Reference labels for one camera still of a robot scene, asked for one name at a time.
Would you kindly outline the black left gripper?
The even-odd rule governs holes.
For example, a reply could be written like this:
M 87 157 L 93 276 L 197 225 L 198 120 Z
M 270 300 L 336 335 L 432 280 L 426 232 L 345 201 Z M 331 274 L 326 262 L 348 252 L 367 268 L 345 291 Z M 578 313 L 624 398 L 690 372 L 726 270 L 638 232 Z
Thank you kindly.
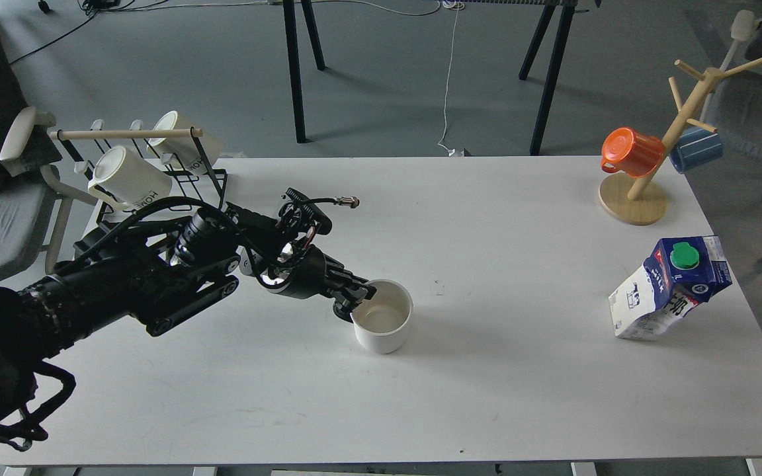
M 298 244 L 296 233 L 241 225 L 239 244 L 242 274 L 256 278 L 273 294 L 333 298 L 333 313 L 345 322 L 353 323 L 351 314 L 362 298 L 373 298 L 377 292 L 366 278 L 354 275 L 314 245 Z

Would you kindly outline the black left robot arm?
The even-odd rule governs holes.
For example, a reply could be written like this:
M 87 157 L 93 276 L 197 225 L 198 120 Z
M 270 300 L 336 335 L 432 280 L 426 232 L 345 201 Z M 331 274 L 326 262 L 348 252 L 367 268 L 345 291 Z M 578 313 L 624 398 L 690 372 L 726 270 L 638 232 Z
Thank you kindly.
M 332 298 L 333 313 L 351 321 L 377 289 L 314 246 L 332 228 L 321 203 L 359 201 L 288 188 L 271 217 L 231 202 L 160 199 L 100 223 L 36 283 L 0 286 L 0 444 L 24 452 L 48 437 L 42 422 L 76 385 L 50 358 L 127 315 L 159 337 L 232 294 L 235 271 L 276 295 Z

